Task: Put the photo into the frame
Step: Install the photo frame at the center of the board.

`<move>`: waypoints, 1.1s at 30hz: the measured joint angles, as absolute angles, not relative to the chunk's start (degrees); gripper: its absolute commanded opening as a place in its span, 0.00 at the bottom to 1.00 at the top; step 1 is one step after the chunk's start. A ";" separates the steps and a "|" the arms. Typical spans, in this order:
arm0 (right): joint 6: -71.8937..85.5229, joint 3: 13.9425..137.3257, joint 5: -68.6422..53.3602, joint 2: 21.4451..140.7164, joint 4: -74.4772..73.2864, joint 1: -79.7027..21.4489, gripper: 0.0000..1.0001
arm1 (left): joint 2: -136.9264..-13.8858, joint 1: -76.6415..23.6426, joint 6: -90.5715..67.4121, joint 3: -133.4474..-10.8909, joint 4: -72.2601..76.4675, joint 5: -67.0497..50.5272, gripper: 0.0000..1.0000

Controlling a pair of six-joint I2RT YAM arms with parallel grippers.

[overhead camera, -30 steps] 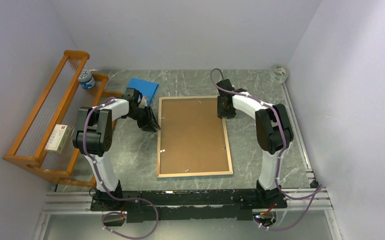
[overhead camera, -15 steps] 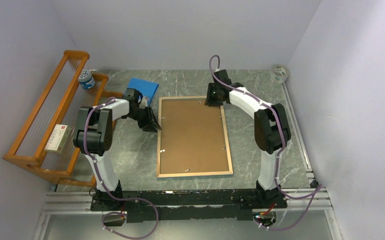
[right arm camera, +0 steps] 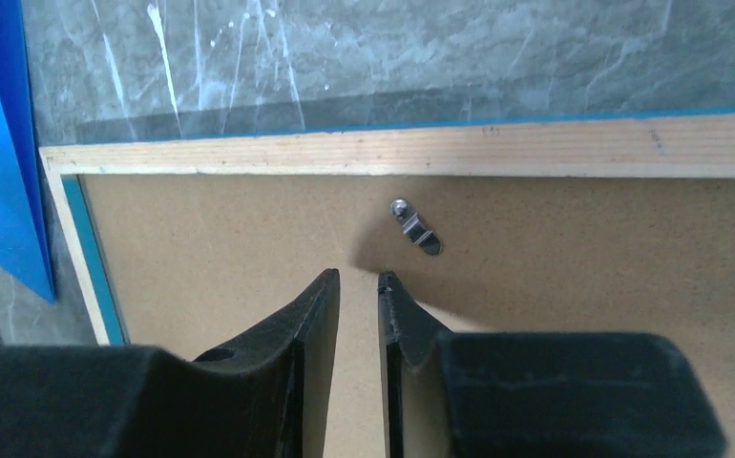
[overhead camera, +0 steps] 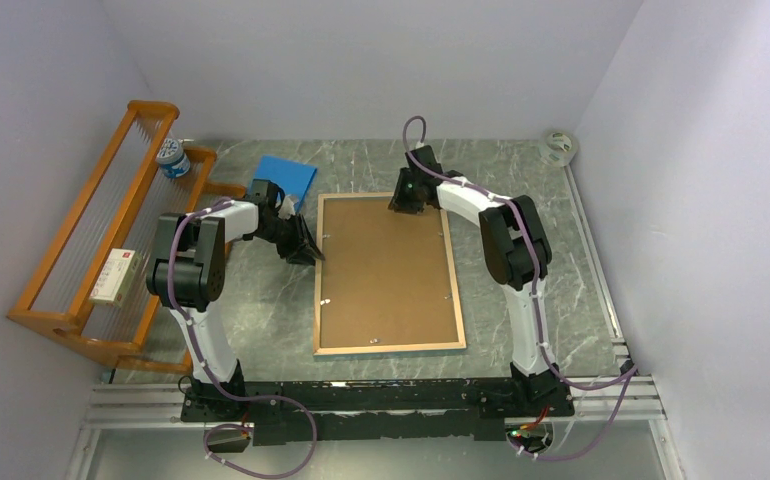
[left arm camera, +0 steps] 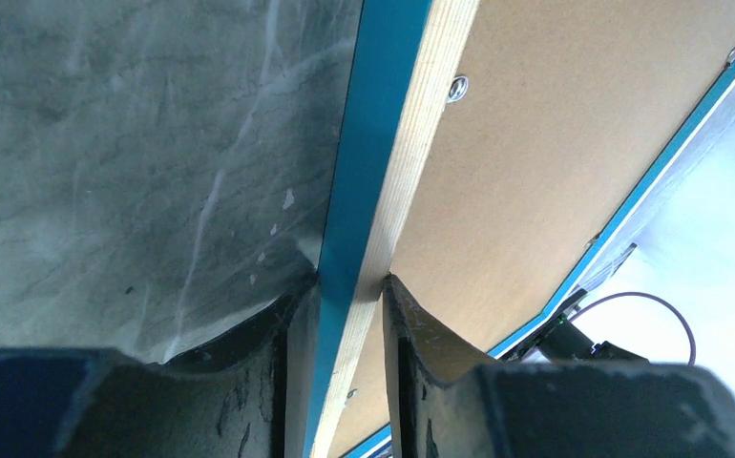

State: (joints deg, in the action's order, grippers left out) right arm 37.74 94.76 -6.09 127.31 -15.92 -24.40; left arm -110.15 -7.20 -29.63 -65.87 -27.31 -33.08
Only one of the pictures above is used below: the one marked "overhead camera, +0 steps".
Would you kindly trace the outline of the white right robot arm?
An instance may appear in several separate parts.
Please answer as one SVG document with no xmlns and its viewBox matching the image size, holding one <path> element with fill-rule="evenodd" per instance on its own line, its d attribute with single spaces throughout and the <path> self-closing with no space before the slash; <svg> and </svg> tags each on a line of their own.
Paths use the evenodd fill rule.
<svg viewBox="0 0 770 480">
<path fill-rule="evenodd" d="M 545 337 L 543 298 L 552 253 L 534 202 L 527 196 L 496 194 L 456 171 L 444 171 L 429 145 L 409 150 L 405 157 L 389 209 L 419 214 L 431 206 L 479 228 L 486 269 L 504 293 L 512 328 L 511 402 L 522 414 L 538 413 L 557 382 Z"/>
</svg>

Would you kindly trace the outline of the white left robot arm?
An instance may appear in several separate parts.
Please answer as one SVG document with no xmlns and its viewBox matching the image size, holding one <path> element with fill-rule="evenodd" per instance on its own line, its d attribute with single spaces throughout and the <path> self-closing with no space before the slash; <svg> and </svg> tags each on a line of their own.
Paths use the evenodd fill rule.
<svg viewBox="0 0 770 480">
<path fill-rule="evenodd" d="M 207 396 L 223 420 L 238 418 L 247 406 L 240 361 L 222 320 L 212 310 L 223 291 L 226 247 L 261 239 L 289 264 L 313 266 L 325 256 L 303 216 L 285 214 L 282 188 L 257 179 L 241 199 L 222 198 L 190 213 L 158 219 L 146 287 L 179 325 L 192 360 L 192 388 Z"/>
</svg>

